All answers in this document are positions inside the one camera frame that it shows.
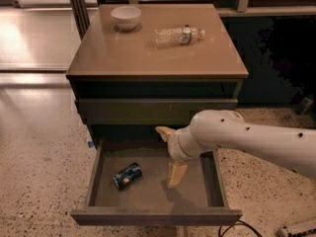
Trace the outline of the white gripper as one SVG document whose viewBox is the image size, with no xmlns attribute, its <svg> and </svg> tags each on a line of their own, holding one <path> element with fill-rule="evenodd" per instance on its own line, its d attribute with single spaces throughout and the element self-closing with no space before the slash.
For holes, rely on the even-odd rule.
<svg viewBox="0 0 316 237">
<path fill-rule="evenodd" d="M 188 126 L 177 130 L 168 126 L 156 126 L 155 130 L 167 142 L 169 154 L 177 162 L 169 164 L 167 186 L 173 188 L 183 179 L 188 169 L 187 164 L 179 163 L 198 158 L 207 151 L 207 147 L 197 142 Z"/>
</svg>

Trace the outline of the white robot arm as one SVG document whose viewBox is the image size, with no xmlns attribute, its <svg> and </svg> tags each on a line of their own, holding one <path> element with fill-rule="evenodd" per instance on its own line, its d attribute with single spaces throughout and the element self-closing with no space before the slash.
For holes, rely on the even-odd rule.
<svg viewBox="0 0 316 237">
<path fill-rule="evenodd" d="M 188 163 L 218 148 L 237 149 L 316 180 L 316 130 L 247 123 L 235 111 L 205 110 L 188 126 L 158 126 L 173 159 L 168 186 L 185 176 Z"/>
</svg>

